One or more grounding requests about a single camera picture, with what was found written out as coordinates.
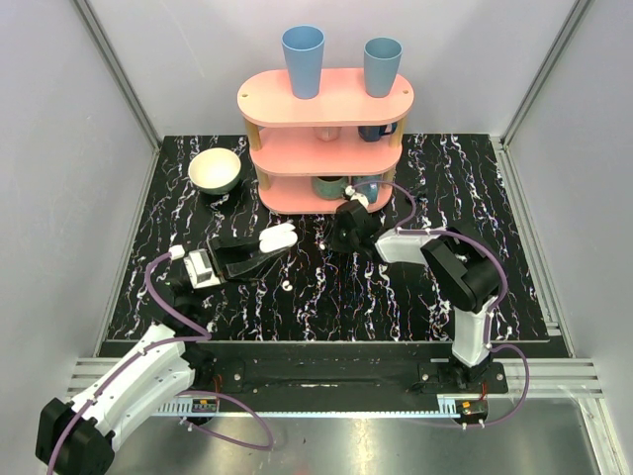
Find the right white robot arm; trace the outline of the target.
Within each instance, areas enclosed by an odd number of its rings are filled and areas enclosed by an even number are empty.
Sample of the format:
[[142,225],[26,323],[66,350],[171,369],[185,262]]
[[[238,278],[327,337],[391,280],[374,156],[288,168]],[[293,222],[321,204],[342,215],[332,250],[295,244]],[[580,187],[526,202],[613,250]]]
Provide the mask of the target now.
[[440,380],[465,393],[483,383],[492,362],[491,313],[507,293],[507,277],[497,255],[473,229],[386,229],[353,200],[336,209],[329,245],[382,264],[428,268],[454,308],[451,357]]

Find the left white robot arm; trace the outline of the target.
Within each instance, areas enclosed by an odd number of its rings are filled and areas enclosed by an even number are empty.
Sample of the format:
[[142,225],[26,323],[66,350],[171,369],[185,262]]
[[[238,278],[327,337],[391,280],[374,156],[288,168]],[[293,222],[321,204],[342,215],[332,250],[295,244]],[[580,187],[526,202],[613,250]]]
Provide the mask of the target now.
[[205,247],[171,246],[145,268],[144,286],[165,320],[150,325],[137,344],[96,382],[41,411],[36,457],[49,474],[104,474],[126,439],[163,405],[180,397],[193,406],[177,415],[190,427],[204,424],[220,406],[224,386],[216,358],[206,346],[211,332],[202,326],[194,295],[167,302],[152,274],[165,261],[182,261],[194,291],[228,282],[263,278],[298,240],[290,223],[256,237],[211,239]]

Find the white earbuds charging case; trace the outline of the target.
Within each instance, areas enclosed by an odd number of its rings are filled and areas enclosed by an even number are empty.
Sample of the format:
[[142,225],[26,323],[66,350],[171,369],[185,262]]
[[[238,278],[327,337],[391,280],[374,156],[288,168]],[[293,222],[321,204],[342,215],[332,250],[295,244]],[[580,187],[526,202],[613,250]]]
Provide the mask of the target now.
[[279,224],[265,229],[259,234],[259,250],[263,253],[292,247],[298,241],[295,226],[290,223]]

